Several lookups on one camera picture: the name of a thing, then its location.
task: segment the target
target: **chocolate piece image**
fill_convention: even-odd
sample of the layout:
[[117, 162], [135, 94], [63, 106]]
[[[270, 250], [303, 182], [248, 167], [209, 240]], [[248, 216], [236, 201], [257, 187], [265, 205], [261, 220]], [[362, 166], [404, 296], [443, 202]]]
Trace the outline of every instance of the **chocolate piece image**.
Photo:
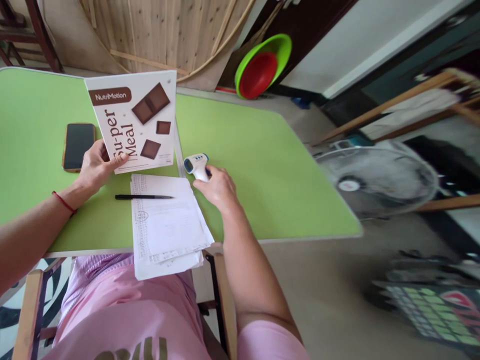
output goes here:
[[170, 104], [170, 100], [165, 93], [162, 84], [158, 83], [131, 110], [138, 120], [145, 125], [147, 121], [158, 114], [160, 110], [162, 110], [168, 104]]
[[156, 133], [160, 135], [170, 134], [170, 126], [172, 123], [170, 121], [157, 121], [156, 122]]
[[159, 152], [161, 144], [152, 140], [146, 140], [140, 156], [154, 160]]

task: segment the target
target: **left hand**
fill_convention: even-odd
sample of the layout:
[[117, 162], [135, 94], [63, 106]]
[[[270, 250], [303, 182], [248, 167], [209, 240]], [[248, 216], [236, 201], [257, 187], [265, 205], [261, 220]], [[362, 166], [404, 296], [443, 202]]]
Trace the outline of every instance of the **left hand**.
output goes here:
[[97, 140], [83, 155], [80, 175], [73, 185], [80, 187], [92, 196], [107, 183], [110, 174], [128, 160], [129, 156], [126, 153], [117, 155], [110, 160], [104, 140]]

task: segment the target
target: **red string bracelet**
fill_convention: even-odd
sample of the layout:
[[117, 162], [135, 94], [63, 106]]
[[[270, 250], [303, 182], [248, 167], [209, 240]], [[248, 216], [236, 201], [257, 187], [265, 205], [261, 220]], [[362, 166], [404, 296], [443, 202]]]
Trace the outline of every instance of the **red string bracelet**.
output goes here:
[[63, 199], [60, 197], [60, 195], [57, 194], [56, 191], [52, 191], [51, 194], [52, 194], [52, 195], [55, 195], [56, 198], [57, 198], [58, 200], [60, 200], [60, 202], [61, 202], [63, 205], [65, 205], [65, 207], [66, 207], [68, 210], [70, 210], [70, 211], [72, 212], [72, 215], [77, 213], [77, 210], [74, 210], [70, 205], [68, 205], [68, 204], [65, 202], [65, 200], [63, 200]]

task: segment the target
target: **plastic bowl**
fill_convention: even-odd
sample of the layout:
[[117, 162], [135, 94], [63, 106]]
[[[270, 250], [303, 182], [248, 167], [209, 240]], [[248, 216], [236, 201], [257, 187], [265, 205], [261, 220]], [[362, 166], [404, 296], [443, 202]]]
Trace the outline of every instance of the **plastic bowl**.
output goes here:
[[276, 73], [269, 84], [270, 86], [275, 82], [275, 80], [277, 80], [282, 71], [285, 69], [285, 66], [287, 66], [287, 62], [289, 61], [290, 54], [292, 52], [292, 40], [286, 34], [277, 34], [258, 44], [245, 55], [235, 73], [236, 93], [240, 98], [244, 99], [240, 93], [240, 79], [242, 78], [245, 68], [255, 55], [265, 52], [274, 53], [277, 61]]
[[245, 99], [255, 99], [270, 86], [276, 72], [277, 58], [273, 52], [254, 56], [241, 76], [240, 94]]

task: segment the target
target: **smartphone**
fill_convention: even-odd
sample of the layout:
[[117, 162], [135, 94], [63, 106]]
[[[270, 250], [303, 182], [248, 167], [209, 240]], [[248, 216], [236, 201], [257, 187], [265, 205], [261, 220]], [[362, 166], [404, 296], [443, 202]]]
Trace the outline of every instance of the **smartphone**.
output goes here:
[[87, 122], [76, 122], [66, 126], [65, 147], [61, 167], [69, 173], [79, 173], [85, 152], [95, 142], [95, 126]]

